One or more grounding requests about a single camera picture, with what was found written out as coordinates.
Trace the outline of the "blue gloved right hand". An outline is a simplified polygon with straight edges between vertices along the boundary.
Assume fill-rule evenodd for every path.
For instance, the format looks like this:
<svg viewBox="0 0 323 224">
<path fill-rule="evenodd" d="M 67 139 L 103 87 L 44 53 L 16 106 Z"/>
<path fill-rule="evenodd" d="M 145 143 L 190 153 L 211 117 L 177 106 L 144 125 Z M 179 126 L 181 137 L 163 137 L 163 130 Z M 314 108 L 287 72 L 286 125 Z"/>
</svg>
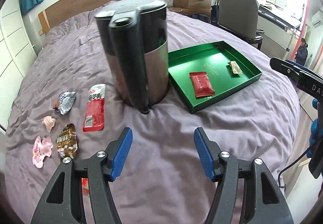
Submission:
<svg viewBox="0 0 323 224">
<path fill-rule="evenodd" d="M 312 100 L 312 106 L 314 109 L 318 109 L 318 100 L 315 98 Z M 318 118 L 315 119 L 313 121 L 313 123 L 311 124 L 311 129 L 310 129 L 310 138 L 309 138 L 309 145 L 312 146 L 313 144 L 316 143 L 316 141 L 320 138 L 322 138 L 322 132 L 320 132 L 319 130 L 319 120 Z M 310 149 L 308 152 L 307 152 L 307 158 L 312 158 L 313 156 L 313 151 L 312 149 Z"/>
</svg>

